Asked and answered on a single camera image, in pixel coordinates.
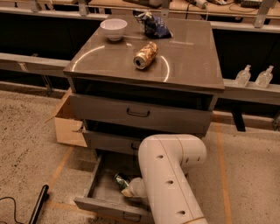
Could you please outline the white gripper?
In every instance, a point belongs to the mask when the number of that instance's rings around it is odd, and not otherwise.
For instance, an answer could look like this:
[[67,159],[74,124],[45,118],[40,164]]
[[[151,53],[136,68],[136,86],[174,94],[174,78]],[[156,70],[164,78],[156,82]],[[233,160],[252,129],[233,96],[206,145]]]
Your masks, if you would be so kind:
[[147,192],[142,178],[133,178],[129,183],[129,189],[125,188],[121,190],[121,193],[125,197],[146,198]]

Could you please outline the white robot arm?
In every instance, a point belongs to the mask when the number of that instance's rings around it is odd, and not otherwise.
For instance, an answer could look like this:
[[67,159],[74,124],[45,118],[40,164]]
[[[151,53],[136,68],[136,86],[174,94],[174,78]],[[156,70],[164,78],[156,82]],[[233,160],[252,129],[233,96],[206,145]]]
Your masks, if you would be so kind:
[[196,136],[153,135],[139,145],[142,176],[122,190],[150,205],[155,224],[208,224],[186,180],[186,168],[203,163],[207,148]]

